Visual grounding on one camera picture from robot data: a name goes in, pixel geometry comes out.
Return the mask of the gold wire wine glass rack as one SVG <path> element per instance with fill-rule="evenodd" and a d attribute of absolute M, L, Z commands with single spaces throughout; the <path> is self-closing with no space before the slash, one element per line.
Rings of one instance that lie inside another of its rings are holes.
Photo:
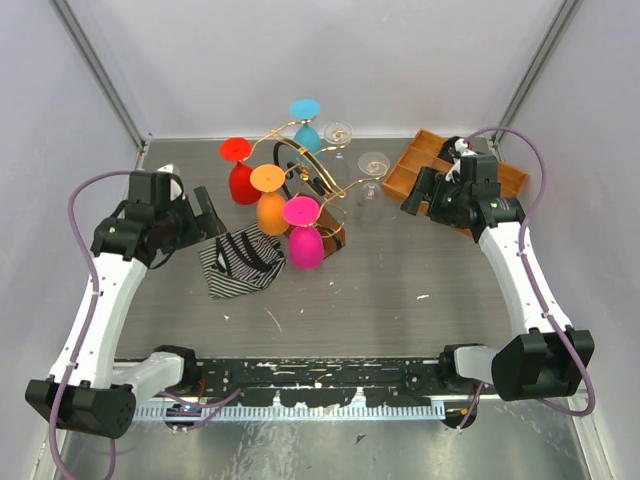
<path fill-rule="evenodd" d="M 347 218 L 347 211 L 335 202 L 337 200 L 345 199 L 351 189 L 359 187 L 359 182 L 363 180 L 363 177 L 346 186 L 339 184 L 339 182 L 330 173 L 329 169 L 320 161 L 320 155 L 334 150 L 334 147 L 328 145 L 326 147 L 322 147 L 322 149 L 317 153 L 311 153 L 309 150 L 299 145 L 294 139 L 284 135 L 285 130 L 294 126 L 301 126 L 301 121 L 288 122 L 253 141 L 251 143 L 251 153 L 246 160 L 251 158 L 258 145 L 267 140 L 274 141 L 278 146 L 286 146 L 297 154 L 298 160 L 291 163 L 289 166 L 281 167 L 275 162 L 270 164 L 279 166 L 285 172 L 285 184 L 278 190 L 278 192 L 285 198 L 286 202 L 296 196 L 306 196 L 313 198 L 319 204 L 320 213 L 314 226 L 322 236 L 325 259 L 330 255 L 326 251 L 325 241 L 327 239 L 337 241 L 341 239 L 340 235 L 344 232 L 345 227 L 344 220 Z M 321 217 L 328 208 L 333 208 L 341 213 L 343 220 L 334 221 L 334 223 L 330 225 L 323 224 L 321 222 Z M 288 230 L 282 235 L 285 235 L 288 239 L 292 229 L 293 227 L 289 224 Z"/>

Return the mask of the striped black white cloth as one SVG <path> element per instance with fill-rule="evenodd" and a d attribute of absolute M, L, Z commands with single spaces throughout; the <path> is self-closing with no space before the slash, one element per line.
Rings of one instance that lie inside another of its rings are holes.
<path fill-rule="evenodd" d="M 265 234 L 256 221 L 215 237 L 198 256 L 214 300 L 264 291 L 286 265 L 279 239 Z"/>

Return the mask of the wooden compartment tray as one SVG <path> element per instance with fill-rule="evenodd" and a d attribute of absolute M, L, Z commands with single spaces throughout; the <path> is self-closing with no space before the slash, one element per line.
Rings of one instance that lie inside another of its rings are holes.
<path fill-rule="evenodd" d="M 446 150 L 449 147 L 449 143 L 453 143 L 458 138 L 462 137 L 444 138 L 427 130 L 419 131 L 384 180 L 383 190 L 385 194 L 398 201 L 401 206 L 409 195 L 422 167 L 431 167 L 436 170 L 436 174 L 445 174 L 454 163 L 454 160 Z M 470 146 L 477 153 L 493 155 L 479 150 L 476 141 L 470 142 Z M 491 204 L 492 212 L 497 220 L 496 227 L 500 224 L 514 224 L 515 232 L 520 232 L 521 225 L 525 220 L 525 212 L 520 203 L 519 195 L 527 180 L 528 174 L 526 172 L 498 160 L 500 197 Z M 429 205 L 430 203 L 423 202 L 415 216 L 422 214 L 430 218 L 428 216 Z M 479 241 L 487 228 L 491 229 L 489 226 L 486 228 L 449 227 L 465 233 L 473 238 L 474 241 Z"/>

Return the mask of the clear wine glass front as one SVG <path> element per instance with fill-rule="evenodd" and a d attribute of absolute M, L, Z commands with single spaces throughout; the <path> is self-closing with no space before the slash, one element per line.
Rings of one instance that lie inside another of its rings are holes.
<path fill-rule="evenodd" d="M 381 182 L 384 180 L 391 164 L 382 152 L 366 152 L 358 159 L 358 168 L 363 174 L 357 189 L 357 218 L 362 223 L 374 222 L 380 213 L 384 192 Z"/>

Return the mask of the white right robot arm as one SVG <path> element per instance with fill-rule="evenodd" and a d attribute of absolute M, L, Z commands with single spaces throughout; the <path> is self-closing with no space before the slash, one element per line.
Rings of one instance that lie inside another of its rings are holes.
<path fill-rule="evenodd" d="M 528 214 L 517 198 L 501 192 L 498 160 L 473 151 L 460 137 L 446 141 L 441 151 L 452 161 L 449 170 L 422 167 L 401 209 L 414 215 L 425 203 L 431 221 L 471 233 L 497 278 L 513 338 L 500 349 L 446 346 L 439 358 L 440 385 L 459 394 L 477 381 L 505 401 L 554 405 L 590 384 L 586 367 L 594 339 L 573 327 L 551 293 L 531 244 Z"/>

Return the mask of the clear wine glass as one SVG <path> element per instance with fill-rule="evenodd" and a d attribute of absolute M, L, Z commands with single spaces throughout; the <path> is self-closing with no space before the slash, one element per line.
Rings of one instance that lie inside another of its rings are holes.
<path fill-rule="evenodd" d="M 382 152 L 366 152 L 358 159 L 358 168 L 363 174 L 357 189 L 357 218 L 362 223 L 374 222 L 380 213 L 384 192 L 381 182 L 384 180 L 391 164 Z"/>
<path fill-rule="evenodd" d="M 349 168 L 343 150 L 350 143 L 352 135 L 352 126 L 346 122 L 333 122 L 324 129 L 326 142 L 334 147 L 334 150 L 330 151 L 329 170 L 336 180 L 348 179 Z"/>

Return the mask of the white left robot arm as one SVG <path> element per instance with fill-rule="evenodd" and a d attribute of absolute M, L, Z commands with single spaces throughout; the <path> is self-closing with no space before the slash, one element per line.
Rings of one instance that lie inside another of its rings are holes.
<path fill-rule="evenodd" d="M 149 270 L 182 249 L 225 232 L 208 191 L 194 193 L 194 213 L 177 168 L 128 173 L 128 194 L 81 242 L 89 278 L 65 345 L 44 380 L 29 382 L 25 399 L 60 430 L 118 439 L 137 406 L 167 391 L 188 396 L 201 369 L 186 347 L 162 345 L 131 367 L 114 366 L 131 302 Z"/>

